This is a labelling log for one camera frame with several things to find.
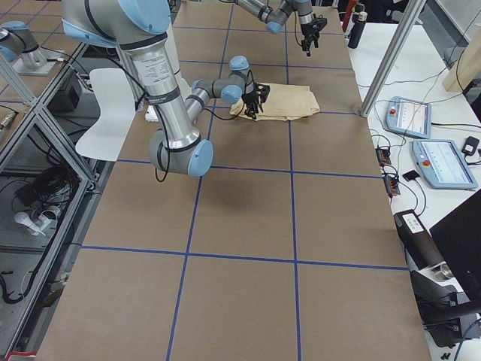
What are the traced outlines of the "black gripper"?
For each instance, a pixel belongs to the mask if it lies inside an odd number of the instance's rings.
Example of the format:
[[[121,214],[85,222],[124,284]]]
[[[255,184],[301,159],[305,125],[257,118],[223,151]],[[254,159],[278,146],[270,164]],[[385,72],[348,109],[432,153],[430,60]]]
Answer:
[[[245,92],[242,95],[242,99],[246,106],[246,110],[244,111],[244,114],[251,119],[258,120],[259,109],[261,108],[259,86],[257,84],[253,84],[251,91],[249,93]]]
[[[306,53],[306,56],[310,56],[310,42],[314,43],[314,47],[319,47],[319,26],[315,21],[301,24],[301,34],[304,36],[301,41],[301,48]]]

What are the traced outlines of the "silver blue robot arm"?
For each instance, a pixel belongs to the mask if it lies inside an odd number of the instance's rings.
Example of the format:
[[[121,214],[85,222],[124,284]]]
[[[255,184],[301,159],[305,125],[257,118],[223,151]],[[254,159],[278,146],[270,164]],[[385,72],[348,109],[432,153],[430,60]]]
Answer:
[[[312,43],[315,48],[319,47],[320,32],[328,24],[325,17],[315,15],[311,1],[308,0],[281,1],[278,9],[273,9],[265,3],[255,0],[235,0],[233,3],[265,23],[266,29],[272,34],[277,34],[291,14],[296,12],[301,25],[301,33],[304,36],[300,46],[307,56],[310,56]]]
[[[226,79],[199,80],[183,98],[165,43],[171,25],[167,1],[64,1],[67,36],[100,47],[120,47],[134,63],[140,87],[162,124],[150,141],[150,161],[164,172],[200,177],[213,161],[213,145],[194,122],[211,99],[239,100],[246,115],[262,111],[270,88],[256,83],[245,56],[235,56]]]

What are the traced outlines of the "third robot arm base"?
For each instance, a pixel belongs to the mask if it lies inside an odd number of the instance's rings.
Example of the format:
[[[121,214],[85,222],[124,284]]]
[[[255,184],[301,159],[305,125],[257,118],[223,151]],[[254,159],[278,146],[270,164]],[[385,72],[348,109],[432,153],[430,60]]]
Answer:
[[[55,56],[49,61],[50,52],[42,50],[29,27],[18,20],[1,24],[1,55],[21,75],[48,75],[56,62]]]

